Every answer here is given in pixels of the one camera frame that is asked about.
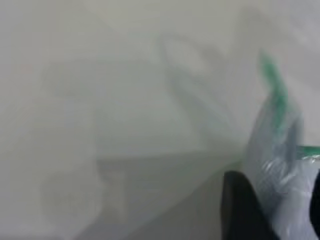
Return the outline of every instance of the green strip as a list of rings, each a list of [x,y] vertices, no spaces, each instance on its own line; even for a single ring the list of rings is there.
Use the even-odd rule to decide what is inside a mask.
[[[299,146],[298,152],[302,154],[303,158],[313,155],[320,155],[320,146]]]
[[[275,108],[274,124],[277,129],[282,125],[288,106],[288,92],[273,59],[264,52],[260,55],[261,72],[271,88],[272,104]]]

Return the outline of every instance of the dark object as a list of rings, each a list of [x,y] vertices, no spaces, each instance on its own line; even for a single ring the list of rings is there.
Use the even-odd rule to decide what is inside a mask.
[[[320,174],[318,173],[310,203],[310,221],[315,231],[315,234],[320,237]]]
[[[224,174],[220,210],[222,240],[279,240],[244,174]]]

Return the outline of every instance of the white wall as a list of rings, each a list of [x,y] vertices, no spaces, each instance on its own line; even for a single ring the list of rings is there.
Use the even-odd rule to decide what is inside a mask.
[[[199,106],[176,80],[219,90],[246,5],[266,9],[264,0],[0,0],[0,236],[70,239],[102,209],[125,235],[234,161],[213,156],[235,154],[248,131],[230,142],[225,109]]]

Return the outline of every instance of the blurry object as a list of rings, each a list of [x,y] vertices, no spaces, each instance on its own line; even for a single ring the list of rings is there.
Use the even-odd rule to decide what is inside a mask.
[[[300,115],[271,58],[263,54],[260,62],[271,92],[253,128],[243,172],[270,220],[296,175]]]
[[[297,174],[272,220],[272,227],[281,240],[318,239],[309,214],[314,212],[310,211],[310,206],[320,164],[320,148],[314,149],[318,153],[313,152],[299,161]]]
[[[234,121],[226,101],[216,94],[216,91],[221,91],[220,84],[224,77],[221,72],[224,62],[219,59],[221,56],[217,56],[210,47],[180,35],[163,36],[159,45],[170,91],[198,133],[200,141],[208,151],[218,156],[238,156],[238,161],[245,145],[242,131]],[[188,52],[195,61],[204,63],[199,63],[199,66],[206,66],[202,71],[192,71],[190,66],[197,64],[188,64],[183,58],[178,58],[180,54],[177,49]],[[200,74],[208,74],[209,69],[214,70],[209,72],[210,77]]]

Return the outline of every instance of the plastic bag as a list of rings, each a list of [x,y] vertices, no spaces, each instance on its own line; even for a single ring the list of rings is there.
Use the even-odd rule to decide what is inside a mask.
[[[298,162],[297,174],[271,222],[281,240],[318,239],[309,212],[315,180],[319,174],[320,148],[303,148],[303,152],[306,156]]]
[[[296,175],[301,124],[299,111],[271,58],[262,54],[260,61],[271,93],[253,128],[242,170],[271,220]]]

